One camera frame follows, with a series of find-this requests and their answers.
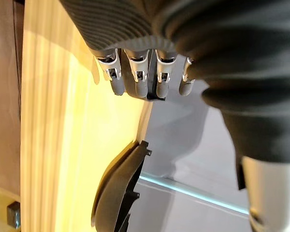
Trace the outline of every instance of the black plastic bracket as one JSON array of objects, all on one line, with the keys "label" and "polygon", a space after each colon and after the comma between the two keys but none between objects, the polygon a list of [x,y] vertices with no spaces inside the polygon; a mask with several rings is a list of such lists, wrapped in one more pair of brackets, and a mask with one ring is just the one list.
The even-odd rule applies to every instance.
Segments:
[{"label": "black plastic bracket", "polygon": [[140,177],[148,143],[142,141],[117,167],[108,178],[101,191],[95,211],[97,232],[126,232],[129,224],[129,211],[140,194],[134,187]]}]

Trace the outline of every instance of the robotic hand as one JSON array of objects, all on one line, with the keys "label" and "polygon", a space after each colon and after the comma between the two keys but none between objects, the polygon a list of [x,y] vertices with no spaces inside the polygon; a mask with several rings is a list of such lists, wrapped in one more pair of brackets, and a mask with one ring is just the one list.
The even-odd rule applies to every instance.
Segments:
[{"label": "robotic hand", "polygon": [[[290,232],[290,0],[61,3],[116,95],[127,89],[120,57],[143,99],[153,88],[165,98],[176,53],[188,57],[179,92],[188,95],[195,79],[208,83],[203,99],[231,134],[252,230]],[[154,80],[149,56],[157,58]]]}]

